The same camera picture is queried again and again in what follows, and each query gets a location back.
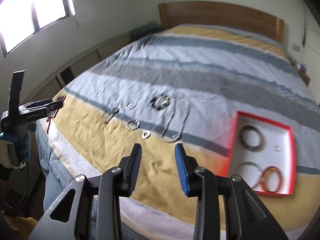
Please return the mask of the twisted silver hoop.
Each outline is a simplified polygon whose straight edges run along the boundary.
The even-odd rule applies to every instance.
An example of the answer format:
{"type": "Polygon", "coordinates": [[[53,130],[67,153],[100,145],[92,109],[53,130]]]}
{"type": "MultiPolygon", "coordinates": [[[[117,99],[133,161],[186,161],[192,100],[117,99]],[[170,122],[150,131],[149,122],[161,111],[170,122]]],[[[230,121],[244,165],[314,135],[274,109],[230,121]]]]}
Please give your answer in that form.
{"type": "Polygon", "coordinates": [[[126,103],[125,105],[125,110],[126,111],[131,111],[133,110],[137,105],[137,101],[136,100],[130,100],[126,103]]]}
{"type": "Polygon", "coordinates": [[[130,119],[126,122],[125,128],[128,131],[134,131],[140,127],[140,121],[138,119],[130,119]]]}

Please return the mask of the silver chain watch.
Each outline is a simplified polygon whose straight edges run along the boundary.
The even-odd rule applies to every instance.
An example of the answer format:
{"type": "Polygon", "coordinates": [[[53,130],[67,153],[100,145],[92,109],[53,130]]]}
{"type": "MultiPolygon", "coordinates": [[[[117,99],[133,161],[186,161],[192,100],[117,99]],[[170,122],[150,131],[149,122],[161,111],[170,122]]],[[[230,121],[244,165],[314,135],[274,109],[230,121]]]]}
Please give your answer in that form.
{"type": "Polygon", "coordinates": [[[105,124],[108,124],[118,112],[119,112],[118,107],[112,108],[109,117],[105,120],[105,124]]]}

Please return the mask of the amber brown bangle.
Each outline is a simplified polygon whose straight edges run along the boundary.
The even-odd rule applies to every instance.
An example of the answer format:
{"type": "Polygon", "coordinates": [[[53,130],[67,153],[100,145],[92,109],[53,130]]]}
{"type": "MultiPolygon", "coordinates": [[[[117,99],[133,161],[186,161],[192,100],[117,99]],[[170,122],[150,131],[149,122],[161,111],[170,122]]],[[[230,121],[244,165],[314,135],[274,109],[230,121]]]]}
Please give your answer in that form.
{"type": "Polygon", "coordinates": [[[281,170],[275,166],[267,167],[260,178],[260,183],[263,191],[269,193],[278,192],[283,184],[281,170]]]}

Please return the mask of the red jewelry box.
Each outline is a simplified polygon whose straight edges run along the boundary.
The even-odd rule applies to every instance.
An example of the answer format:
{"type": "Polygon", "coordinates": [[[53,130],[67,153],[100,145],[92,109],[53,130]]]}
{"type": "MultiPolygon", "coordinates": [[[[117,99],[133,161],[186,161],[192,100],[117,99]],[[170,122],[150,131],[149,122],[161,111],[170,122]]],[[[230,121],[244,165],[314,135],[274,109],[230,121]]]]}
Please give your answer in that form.
{"type": "Polygon", "coordinates": [[[262,116],[237,111],[232,123],[230,147],[228,150],[228,161],[223,169],[224,177],[236,174],[236,167],[242,162],[255,162],[262,171],[269,167],[279,168],[283,175],[283,184],[276,193],[263,191],[261,183],[255,189],[257,194],[284,197],[292,195],[295,188],[296,173],[296,147],[292,128],[262,116]],[[256,127],[264,136],[262,150],[252,152],[244,148],[239,140],[240,130],[245,125],[256,127]]]}

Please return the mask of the thin silver bangle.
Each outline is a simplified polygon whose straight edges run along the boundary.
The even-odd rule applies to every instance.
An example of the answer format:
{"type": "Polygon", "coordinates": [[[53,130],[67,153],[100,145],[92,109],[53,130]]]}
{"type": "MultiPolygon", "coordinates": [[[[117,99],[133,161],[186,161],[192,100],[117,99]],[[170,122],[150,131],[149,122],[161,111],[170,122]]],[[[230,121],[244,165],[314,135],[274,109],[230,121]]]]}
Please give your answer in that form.
{"type": "Polygon", "coordinates": [[[257,163],[251,161],[242,162],[236,167],[235,171],[251,189],[259,186],[263,171],[257,163]]]}

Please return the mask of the dark brown bangle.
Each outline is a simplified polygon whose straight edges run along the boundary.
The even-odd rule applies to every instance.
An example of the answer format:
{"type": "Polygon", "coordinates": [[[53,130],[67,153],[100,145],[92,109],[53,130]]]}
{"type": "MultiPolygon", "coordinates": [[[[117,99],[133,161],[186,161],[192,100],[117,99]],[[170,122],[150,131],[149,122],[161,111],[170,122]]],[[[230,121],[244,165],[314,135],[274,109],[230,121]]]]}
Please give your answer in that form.
{"type": "Polygon", "coordinates": [[[263,134],[252,125],[245,125],[241,128],[239,140],[244,148],[252,152],[262,150],[264,145],[263,134]]]}

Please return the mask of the striped bed cover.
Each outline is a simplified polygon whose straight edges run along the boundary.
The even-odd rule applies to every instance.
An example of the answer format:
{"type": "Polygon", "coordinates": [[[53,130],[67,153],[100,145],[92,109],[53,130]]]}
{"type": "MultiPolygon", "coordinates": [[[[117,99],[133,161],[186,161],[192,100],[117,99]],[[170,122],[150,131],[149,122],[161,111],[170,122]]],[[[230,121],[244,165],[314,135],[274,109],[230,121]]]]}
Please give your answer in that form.
{"type": "Polygon", "coordinates": [[[292,128],[292,195],[259,198],[289,239],[298,239],[319,208],[319,105],[270,38],[213,25],[178,25],[121,48],[57,94],[63,107],[37,122],[46,178],[44,208],[79,174],[101,175],[142,147],[136,188],[120,200],[130,239],[192,239],[196,200],[180,186],[174,148],[223,176],[237,111],[292,128]],[[137,105],[125,110],[130,100],[137,105]],[[105,124],[111,109],[119,108],[105,124]],[[125,124],[138,119],[140,127],[125,124]]]}

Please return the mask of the window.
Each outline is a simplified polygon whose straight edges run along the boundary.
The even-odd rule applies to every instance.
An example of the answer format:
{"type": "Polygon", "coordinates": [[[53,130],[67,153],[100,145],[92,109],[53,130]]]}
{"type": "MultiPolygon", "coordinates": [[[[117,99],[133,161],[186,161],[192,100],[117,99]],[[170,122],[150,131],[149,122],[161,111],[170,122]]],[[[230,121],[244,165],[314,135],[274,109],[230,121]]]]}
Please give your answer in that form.
{"type": "Polygon", "coordinates": [[[1,52],[6,57],[29,37],[75,15],[74,0],[3,0],[1,52]]]}

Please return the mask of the dark teal pillow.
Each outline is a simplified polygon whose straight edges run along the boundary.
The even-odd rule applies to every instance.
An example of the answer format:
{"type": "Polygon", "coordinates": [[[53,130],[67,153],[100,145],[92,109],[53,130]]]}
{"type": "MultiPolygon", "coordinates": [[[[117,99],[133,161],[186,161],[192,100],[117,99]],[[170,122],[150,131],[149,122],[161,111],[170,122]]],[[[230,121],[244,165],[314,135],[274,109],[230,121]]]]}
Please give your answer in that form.
{"type": "Polygon", "coordinates": [[[139,40],[143,37],[146,37],[151,34],[159,33],[163,31],[164,29],[161,27],[159,24],[148,24],[148,25],[143,25],[141,27],[138,27],[135,29],[131,37],[133,40],[139,40]]]}

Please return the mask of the wooden headboard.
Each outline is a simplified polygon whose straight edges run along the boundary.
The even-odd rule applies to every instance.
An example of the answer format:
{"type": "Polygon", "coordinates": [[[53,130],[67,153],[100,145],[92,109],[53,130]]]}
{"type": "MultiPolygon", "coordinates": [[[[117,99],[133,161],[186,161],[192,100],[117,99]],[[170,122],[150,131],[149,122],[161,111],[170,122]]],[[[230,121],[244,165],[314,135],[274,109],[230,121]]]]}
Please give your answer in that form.
{"type": "Polygon", "coordinates": [[[285,22],[266,12],[242,5],[212,1],[181,1],[158,4],[164,29],[180,24],[218,25],[250,31],[283,43],[285,22]]]}

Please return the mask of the white wardrobe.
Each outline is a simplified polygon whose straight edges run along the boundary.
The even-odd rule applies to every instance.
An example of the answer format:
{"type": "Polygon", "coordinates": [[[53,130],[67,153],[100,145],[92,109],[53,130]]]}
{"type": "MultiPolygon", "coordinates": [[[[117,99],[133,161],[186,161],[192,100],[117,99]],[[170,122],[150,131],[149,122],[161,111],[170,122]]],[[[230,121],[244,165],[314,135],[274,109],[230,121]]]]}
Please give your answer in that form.
{"type": "Polygon", "coordinates": [[[319,25],[311,11],[305,9],[305,42],[302,56],[302,63],[306,65],[306,74],[310,77],[309,89],[319,105],[319,77],[320,77],[320,58],[319,58],[319,25]]]}

